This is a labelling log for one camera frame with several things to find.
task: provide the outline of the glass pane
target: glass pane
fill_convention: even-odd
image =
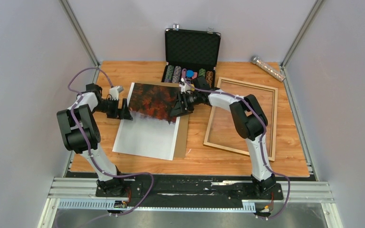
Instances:
[[[221,81],[221,84],[218,87],[223,91],[234,95],[247,96],[253,94],[257,98],[268,120],[267,134],[265,137],[268,155],[270,156],[274,92],[253,88],[250,87],[250,85],[239,85],[224,80]],[[215,109],[208,142],[248,152],[247,144],[234,128],[234,122],[230,112],[222,108],[216,107]]]

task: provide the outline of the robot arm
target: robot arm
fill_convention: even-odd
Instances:
[[[108,118],[132,120],[126,98],[123,99],[121,108],[118,108],[119,93],[122,91],[123,88],[121,86],[113,87],[110,89],[110,98],[103,99],[102,88],[95,84],[88,84],[86,85],[86,91],[82,95],[77,96],[77,100],[79,100],[80,96],[83,96],[83,99],[79,103],[76,101],[68,109],[57,112],[59,128],[66,149],[69,151],[74,150],[75,153],[83,156],[95,169],[98,175],[98,185],[103,191],[109,191],[114,195],[121,195],[124,192],[123,180],[113,179],[103,174],[105,172],[112,175],[120,175],[120,171],[108,159],[101,148],[100,132],[94,120],[93,113],[98,111],[106,113]],[[71,116],[70,110],[75,104],[74,114],[89,139],[91,146],[90,152],[94,160],[91,159],[88,153],[87,143]],[[100,167],[103,172],[100,172],[96,167]]]
[[[243,98],[249,103],[254,112],[263,120],[264,124],[268,125],[268,120],[256,97],[254,95],[248,95],[246,97],[224,95],[222,94],[223,91],[219,88],[210,89],[206,80],[202,77],[196,78],[193,80],[193,83],[195,88],[215,91],[215,93],[198,92],[196,90],[187,90],[186,92],[178,93],[176,104],[171,111],[171,115],[182,116],[190,114],[193,112],[193,106],[196,104],[207,104],[230,111],[236,131],[246,141],[250,153],[253,182],[258,186],[261,193],[271,189],[276,184],[276,179],[275,175],[269,171],[272,170],[269,160],[266,159],[264,162],[262,159],[262,153],[264,158],[268,157],[265,140],[262,142],[262,149],[259,143],[263,133],[263,127],[253,114],[246,115],[246,111],[248,112],[250,110],[238,99],[238,97]]]

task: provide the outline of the gray floor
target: gray floor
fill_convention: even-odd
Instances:
[[[281,205],[275,204],[277,212]],[[102,210],[60,209],[53,228],[77,228],[106,214]],[[269,221],[255,219],[253,214],[223,212],[155,212],[134,211],[129,215],[104,217],[84,228],[327,228],[319,203],[291,203],[281,216]]]

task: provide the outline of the red and black painting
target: red and black painting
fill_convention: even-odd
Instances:
[[[135,83],[129,100],[129,110],[145,116],[175,123],[176,117],[170,117],[179,87]]]

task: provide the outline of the white paper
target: white paper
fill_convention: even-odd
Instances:
[[[129,99],[134,88],[134,83],[128,94]],[[178,124],[168,123],[166,120],[148,118],[138,112],[131,112],[134,120],[121,120],[115,138],[113,151],[151,158],[173,160],[175,142],[177,139]]]

